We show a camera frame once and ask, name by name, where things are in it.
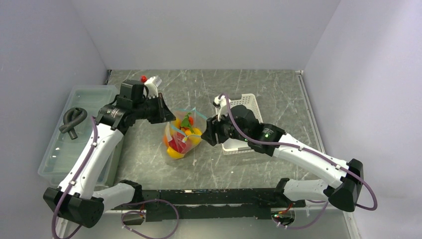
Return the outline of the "yellow fruit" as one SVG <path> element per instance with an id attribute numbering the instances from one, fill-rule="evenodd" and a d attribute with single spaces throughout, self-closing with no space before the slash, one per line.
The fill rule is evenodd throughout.
<path id="1" fill-rule="evenodd" d="M 172 124 L 176 129 L 181 129 L 181 120 L 179 118 L 176 118 L 176 120 L 173 121 Z"/>

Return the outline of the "yellow lemon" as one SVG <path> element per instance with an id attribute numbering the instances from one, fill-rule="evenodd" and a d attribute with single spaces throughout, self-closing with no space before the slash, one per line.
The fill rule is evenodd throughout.
<path id="1" fill-rule="evenodd" d="M 201 142 L 201 135 L 202 132 L 200 129 L 193 127 L 185 130 L 185 135 L 187 137 L 187 141 L 193 145 L 196 146 Z"/>
<path id="2" fill-rule="evenodd" d="M 166 152 L 174 160 L 181 159 L 181 158 L 183 158 L 185 156 L 184 154 L 177 152 L 172 147 L 168 147 L 167 150 L 166 150 Z"/>

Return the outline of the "green leafy vegetable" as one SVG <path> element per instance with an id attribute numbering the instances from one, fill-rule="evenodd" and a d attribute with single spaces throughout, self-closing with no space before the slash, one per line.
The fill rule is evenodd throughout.
<path id="1" fill-rule="evenodd" d="M 183 132 L 189 131 L 190 133 L 194 133 L 194 125 L 190 126 L 188 121 L 188 117 L 192 117 L 191 114 L 192 113 L 186 113 L 183 119 L 181 120 L 181 130 Z"/>

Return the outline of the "clear zip top bag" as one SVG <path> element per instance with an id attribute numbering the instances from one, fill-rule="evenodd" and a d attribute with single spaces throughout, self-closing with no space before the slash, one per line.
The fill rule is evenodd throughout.
<path id="1" fill-rule="evenodd" d="M 173 111 L 173 114 L 176 116 L 176 118 L 179 118 L 180 120 L 183 119 L 183 117 L 185 116 L 186 113 L 192 113 L 191 116 L 194 118 L 194 127 L 200 129 L 201 132 L 203 133 L 206 129 L 207 118 L 203 114 L 199 113 L 195 108 L 193 108 L 191 110 L 176 109 L 176 110 Z M 165 147 L 165 153 L 166 154 L 167 154 L 166 150 L 169 147 L 169 142 L 171 141 L 173 134 L 179 132 L 180 134 L 183 134 L 185 136 L 185 140 L 187 140 L 185 132 L 183 132 L 181 129 L 176 129 L 173 126 L 172 122 L 166 123 L 165 128 L 164 128 L 163 137 L 162 137 L 162 141 L 163 141 L 163 145 Z M 193 146 L 187 141 L 187 146 L 188 146 L 187 151 L 186 151 L 186 153 L 184 153 L 184 155 L 186 155 L 188 152 L 193 150 L 198 145 Z"/>

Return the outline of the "red bell pepper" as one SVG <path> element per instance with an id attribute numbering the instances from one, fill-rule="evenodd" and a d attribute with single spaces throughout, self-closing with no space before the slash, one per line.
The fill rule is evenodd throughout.
<path id="1" fill-rule="evenodd" d="M 172 135 L 172 139 L 169 142 L 169 146 L 173 148 L 178 153 L 184 154 L 187 151 L 187 140 L 185 136 L 179 132 Z"/>

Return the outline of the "yellow lemon front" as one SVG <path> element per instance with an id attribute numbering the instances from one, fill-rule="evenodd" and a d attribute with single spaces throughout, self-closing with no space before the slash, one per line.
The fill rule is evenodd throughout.
<path id="1" fill-rule="evenodd" d="M 167 150 L 166 150 L 166 152 L 174 160 L 181 159 L 181 158 L 183 158 L 185 156 L 184 154 L 177 152 L 172 147 L 168 147 Z"/>

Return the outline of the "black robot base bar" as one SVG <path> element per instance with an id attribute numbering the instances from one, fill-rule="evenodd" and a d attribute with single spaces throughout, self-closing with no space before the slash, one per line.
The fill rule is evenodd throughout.
<path id="1" fill-rule="evenodd" d="M 114 210 L 144 209 L 147 222 L 180 219 L 254 218 L 271 219 L 277 209 L 303 208 L 304 200 L 287 202 L 273 188 L 143 190 L 136 206 Z"/>

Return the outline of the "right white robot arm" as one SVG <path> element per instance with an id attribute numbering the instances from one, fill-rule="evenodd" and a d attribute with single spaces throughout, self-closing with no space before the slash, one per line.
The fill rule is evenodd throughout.
<path id="1" fill-rule="evenodd" d="M 206 120 L 201 138 L 215 146 L 228 139 L 247 143 L 257 153 L 287 160 L 316 175 L 316 180 L 282 178 L 274 190 L 277 205 L 285 207 L 299 200 L 328 201 L 336 208 L 353 212 L 363 186 L 363 164 L 331 158 L 292 137 L 283 129 L 259 122 L 252 110 L 237 105 L 230 116 Z"/>

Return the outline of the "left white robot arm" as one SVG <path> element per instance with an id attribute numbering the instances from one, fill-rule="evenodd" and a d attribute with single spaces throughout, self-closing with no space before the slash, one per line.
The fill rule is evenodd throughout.
<path id="1" fill-rule="evenodd" d="M 93 131 L 73 168 L 56 188 L 47 188 L 43 199 L 53 211 L 51 228 L 58 218 L 91 228 L 105 211 L 127 205 L 142 205 L 142 186 L 122 180 L 115 186 L 95 191 L 97 179 L 115 147 L 137 120 L 151 124 L 170 122 L 175 116 L 157 87 L 161 79 L 125 80 L 115 100 L 100 108 L 91 119 Z"/>

